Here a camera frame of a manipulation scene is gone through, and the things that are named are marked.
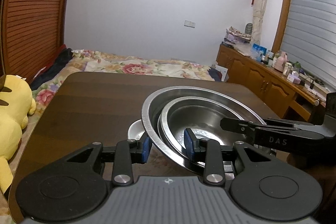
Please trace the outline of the pink thermos bottle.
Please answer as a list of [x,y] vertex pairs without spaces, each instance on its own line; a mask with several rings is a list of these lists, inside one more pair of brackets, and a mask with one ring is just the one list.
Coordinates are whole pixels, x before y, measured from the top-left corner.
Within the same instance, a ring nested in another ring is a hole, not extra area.
[[288,61],[288,55],[286,52],[281,52],[280,55],[277,57],[277,60],[274,64],[274,69],[283,73],[285,63]]

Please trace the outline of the floral plate back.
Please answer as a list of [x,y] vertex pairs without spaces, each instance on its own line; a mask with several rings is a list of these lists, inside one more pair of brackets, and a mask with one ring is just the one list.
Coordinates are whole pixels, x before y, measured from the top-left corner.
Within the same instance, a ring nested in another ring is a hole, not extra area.
[[129,126],[127,131],[127,138],[131,140],[139,140],[144,133],[145,130],[142,125],[142,120],[139,119]]

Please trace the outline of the white wall switch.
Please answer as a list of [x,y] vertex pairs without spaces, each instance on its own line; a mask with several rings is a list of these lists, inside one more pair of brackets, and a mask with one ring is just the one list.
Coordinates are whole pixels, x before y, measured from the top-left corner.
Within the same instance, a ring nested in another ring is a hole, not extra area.
[[189,28],[195,28],[195,22],[192,22],[192,21],[189,21],[189,20],[185,20],[184,26],[185,27],[189,27]]

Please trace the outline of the white paper bag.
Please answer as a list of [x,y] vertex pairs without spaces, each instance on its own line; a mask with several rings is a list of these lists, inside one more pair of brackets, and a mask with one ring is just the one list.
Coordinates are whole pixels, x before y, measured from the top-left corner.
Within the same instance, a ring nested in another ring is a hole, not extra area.
[[215,65],[215,69],[221,74],[221,81],[226,82],[228,79],[228,68],[222,67],[220,65]]

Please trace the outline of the blue picture box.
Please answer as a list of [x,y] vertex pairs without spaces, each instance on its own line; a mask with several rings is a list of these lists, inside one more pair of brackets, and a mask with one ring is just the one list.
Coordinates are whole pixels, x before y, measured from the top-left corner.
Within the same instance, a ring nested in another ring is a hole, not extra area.
[[267,48],[260,46],[256,43],[253,44],[251,48],[251,58],[256,60],[257,62],[262,61],[262,57],[267,53]]

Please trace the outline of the wooden sideboard cabinet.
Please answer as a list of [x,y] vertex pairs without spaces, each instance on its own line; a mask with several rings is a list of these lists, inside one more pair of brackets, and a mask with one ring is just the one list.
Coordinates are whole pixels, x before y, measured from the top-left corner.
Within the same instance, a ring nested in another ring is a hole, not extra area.
[[227,68],[228,82],[247,87],[282,119],[322,124],[325,102],[308,88],[287,81],[272,67],[252,60],[224,44],[219,47],[217,64]]

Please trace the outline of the yellow Pikachu plush toy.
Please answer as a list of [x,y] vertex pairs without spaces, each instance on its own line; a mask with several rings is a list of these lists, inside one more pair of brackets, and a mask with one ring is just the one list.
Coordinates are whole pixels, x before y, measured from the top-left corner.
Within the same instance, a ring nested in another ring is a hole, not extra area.
[[16,153],[27,127],[29,116],[36,110],[33,93],[20,76],[1,76],[1,192],[6,194],[13,182],[9,161]]

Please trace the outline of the grey window blind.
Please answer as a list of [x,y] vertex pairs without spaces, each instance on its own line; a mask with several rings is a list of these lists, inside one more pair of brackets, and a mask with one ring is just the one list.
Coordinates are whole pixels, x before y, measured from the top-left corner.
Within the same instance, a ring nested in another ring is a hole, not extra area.
[[290,0],[281,50],[335,87],[335,0]]

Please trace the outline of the large steel bowl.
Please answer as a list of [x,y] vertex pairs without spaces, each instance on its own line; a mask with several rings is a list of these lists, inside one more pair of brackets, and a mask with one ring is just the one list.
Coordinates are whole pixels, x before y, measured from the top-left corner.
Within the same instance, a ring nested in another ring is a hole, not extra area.
[[190,128],[197,138],[214,139],[221,145],[245,141],[241,132],[221,128],[223,118],[265,124],[259,115],[238,100],[192,86],[159,89],[146,98],[141,110],[143,127],[157,149],[177,165],[198,175],[203,173],[205,164],[189,161],[184,130]]

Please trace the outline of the stack of folded fabrics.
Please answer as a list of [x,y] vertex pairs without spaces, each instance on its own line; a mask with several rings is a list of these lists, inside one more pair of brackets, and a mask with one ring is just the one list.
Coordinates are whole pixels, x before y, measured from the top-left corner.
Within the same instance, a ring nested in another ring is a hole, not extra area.
[[250,43],[252,35],[245,34],[237,30],[236,28],[230,27],[226,29],[226,35],[224,36],[224,42],[227,44],[236,45],[238,43]]

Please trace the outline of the floral bed blanket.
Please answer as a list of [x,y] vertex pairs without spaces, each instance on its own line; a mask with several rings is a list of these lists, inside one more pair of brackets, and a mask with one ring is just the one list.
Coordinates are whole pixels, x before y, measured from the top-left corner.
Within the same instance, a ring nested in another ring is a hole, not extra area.
[[175,77],[193,80],[213,81],[211,68],[191,61],[179,60],[146,60],[135,56],[119,56],[90,50],[72,50],[73,57],[69,63],[51,80],[33,90],[33,98],[37,102],[37,110],[29,117],[29,123],[23,131],[18,150],[9,161],[12,173],[15,173],[18,161],[26,143],[45,108],[54,97],[65,79],[76,72],[107,72],[130,75],[148,75]]

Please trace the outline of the wooden louvered wardrobe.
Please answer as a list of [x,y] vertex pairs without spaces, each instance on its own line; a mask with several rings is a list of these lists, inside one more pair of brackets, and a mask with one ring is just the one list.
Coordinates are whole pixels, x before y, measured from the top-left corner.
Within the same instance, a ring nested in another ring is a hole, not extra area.
[[31,82],[64,44],[67,0],[1,0],[1,73]]

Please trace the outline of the dark clothes on bed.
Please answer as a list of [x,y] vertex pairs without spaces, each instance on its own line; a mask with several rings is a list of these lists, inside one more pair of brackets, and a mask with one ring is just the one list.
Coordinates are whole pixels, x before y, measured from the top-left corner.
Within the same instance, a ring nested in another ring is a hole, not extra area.
[[72,59],[73,52],[63,45],[51,61],[34,77],[30,83],[31,90],[37,90],[43,83],[53,79]]

